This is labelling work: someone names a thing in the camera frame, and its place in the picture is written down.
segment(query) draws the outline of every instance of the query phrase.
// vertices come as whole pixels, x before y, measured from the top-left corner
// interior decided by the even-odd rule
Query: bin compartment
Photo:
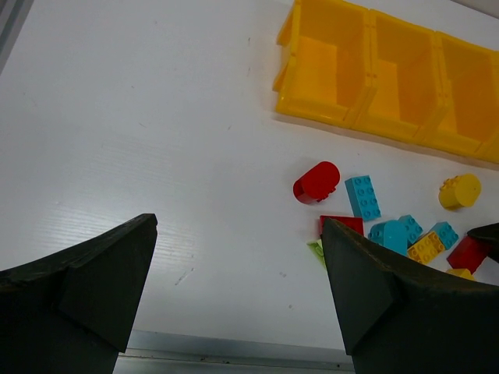
[[[354,128],[418,143],[447,111],[435,33],[375,10],[370,24],[378,88]]]
[[[373,95],[369,12],[341,0],[296,0],[281,32],[276,111],[351,127]]]
[[[424,144],[479,157],[497,136],[499,125],[494,52],[440,32],[436,35],[450,109]]]

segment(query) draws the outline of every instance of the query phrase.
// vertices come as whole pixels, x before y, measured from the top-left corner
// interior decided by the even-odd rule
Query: red square block
[[[322,230],[324,229],[324,222],[326,219],[331,218],[342,222],[345,226],[348,226],[354,231],[364,236],[364,222],[360,217],[341,217],[341,216],[320,216],[319,219],[319,234],[322,235]]]
[[[466,236],[447,258],[447,261],[453,269],[468,269],[473,274],[488,256],[490,248],[490,245]]]

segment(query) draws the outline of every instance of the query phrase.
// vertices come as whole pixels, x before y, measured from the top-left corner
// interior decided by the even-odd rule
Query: small blue brick
[[[445,250],[449,250],[459,240],[459,235],[456,234],[452,226],[448,222],[439,222],[431,228],[430,231],[435,231],[438,238],[442,241]]]
[[[400,217],[398,222],[402,223],[407,230],[407,245],[410,247],[417,242],[423,233],[423,228],[419,226],[414,217],[410,214]]]
[[[360,217],[364,221],[372,221],[381,217],[380,207],[377,205],[376,194],[369,175],[350,178],[345,181],[345,185],[355,217]]]
[[[407,256],[407,230],[404,224],[399,221],[375,224],[371,228],[368,238],[385,248]]]

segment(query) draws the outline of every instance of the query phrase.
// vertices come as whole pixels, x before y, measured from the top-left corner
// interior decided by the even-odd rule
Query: scuff mark
[[[180,276],[180,278],[175,282],[175,286],[178,286],[181,282],[183,282],[190,274],[192,274],[194,271],[194,268],[191,270],[186,270],[184,271],[184,274]]]

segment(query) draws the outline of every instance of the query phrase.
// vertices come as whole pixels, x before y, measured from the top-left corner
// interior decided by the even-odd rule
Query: yellow cylinder
[[[445,209],[456,210],[473,206],[481,192],[480,180],[473,174],[464,174],[447,179],[440,187],[438,199]]]

